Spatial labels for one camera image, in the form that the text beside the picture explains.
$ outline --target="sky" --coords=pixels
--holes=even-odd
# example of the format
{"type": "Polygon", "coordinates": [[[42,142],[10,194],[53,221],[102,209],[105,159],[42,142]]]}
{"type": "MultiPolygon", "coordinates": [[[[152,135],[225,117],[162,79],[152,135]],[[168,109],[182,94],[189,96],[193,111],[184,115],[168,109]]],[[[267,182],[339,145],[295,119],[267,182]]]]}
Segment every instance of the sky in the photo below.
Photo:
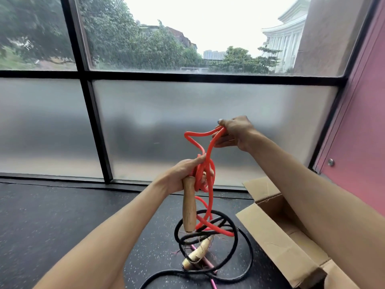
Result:
{"type": "Polygon", "coordinates": [[[125,0],[135,20],[183,32],[198,47],[226,51],[242,47],[256,57],[266,41],[262,28],[282,24],[277,18],[296,0],[125,0]]]}

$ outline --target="hand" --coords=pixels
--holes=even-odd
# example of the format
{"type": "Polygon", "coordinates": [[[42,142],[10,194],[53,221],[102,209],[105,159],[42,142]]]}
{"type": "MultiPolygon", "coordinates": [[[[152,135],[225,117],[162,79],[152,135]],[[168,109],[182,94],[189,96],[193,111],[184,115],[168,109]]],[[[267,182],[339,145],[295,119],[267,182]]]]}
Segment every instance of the hand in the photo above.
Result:
{"type": "MultiPolygon", "coordinates": [[[[154,182],[161,182],[165,185],[167,195],[181,191],[183,189],[182,180],[193,171],[195,166],[203,163],[206,159],[206,154],[199,156],[195,159],[185,159],[171,167],[162,175],[158,176],[154,182]]],[[[202,183],[206,183],[206,175],[204,174],[201,180],[202,183]]]]}
{"type": "Polygon", "coordinates": [[[216,148],[238,146],[240,150],[247,152],[249,134],[256,133],[261,135],[248,120],[247,116],[238,116],[230,120],[220,119],[218,123],[220,126],[224,126],[227,132],[215,142],[214,147],[216,148]]]}

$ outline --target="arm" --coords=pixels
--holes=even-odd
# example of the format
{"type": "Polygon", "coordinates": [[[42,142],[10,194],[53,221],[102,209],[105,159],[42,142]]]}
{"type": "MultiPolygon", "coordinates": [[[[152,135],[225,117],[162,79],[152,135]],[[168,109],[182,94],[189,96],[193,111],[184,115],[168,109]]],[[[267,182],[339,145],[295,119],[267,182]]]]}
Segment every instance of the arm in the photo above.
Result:
{"type": "Polygon", "coordinates": [[[385,218],[353,194],[318,176],[256,131],[247,117],[220,120],[228,134],[216,147],[250,153],[306,229],[361,288],[385,284],[385,218]]]}
{"type": "Polygon", "coordinates": [[[124,288],[123,266],[142,230],[166,196],[182,190],[182,179],[205,158],[183,160],[160,175],[57,262],[34,289],[124,288]]]}

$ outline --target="pink wall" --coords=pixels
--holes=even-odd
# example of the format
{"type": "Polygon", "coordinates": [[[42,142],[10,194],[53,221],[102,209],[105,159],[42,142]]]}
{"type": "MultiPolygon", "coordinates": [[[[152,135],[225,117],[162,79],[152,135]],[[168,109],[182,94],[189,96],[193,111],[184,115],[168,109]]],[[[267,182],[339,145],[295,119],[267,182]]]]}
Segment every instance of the pink wall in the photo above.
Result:
{"type": "Polygon", "coordinates": [[[385,216],[385,0],[317,162],[330,180],[385,216]]]}

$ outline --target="frosted glass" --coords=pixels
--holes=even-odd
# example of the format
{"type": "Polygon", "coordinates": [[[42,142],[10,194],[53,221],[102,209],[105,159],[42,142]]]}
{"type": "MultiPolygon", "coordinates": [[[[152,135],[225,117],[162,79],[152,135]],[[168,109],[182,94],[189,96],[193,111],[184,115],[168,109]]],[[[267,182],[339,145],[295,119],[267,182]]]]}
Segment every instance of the frosted glass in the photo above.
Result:
{"type": "Polygon", "coordinates": [[[78,80],[0,78],[0,172],[102,177],[78,80]]]}
{"type": "MultiPolygon", "coordinates": [[[[255,127],[307,165],[336,88],[143,81],[94,82],[114,178],[152,180],[198,149],[185,131],[212,130],[219,118],[247,115],[255,127]]],[[[206,148],[209,138],[198,138],[206,148]]],[[[216,184],[240,186],[263,175],[235,147],[214,149],[216,184]]]]}

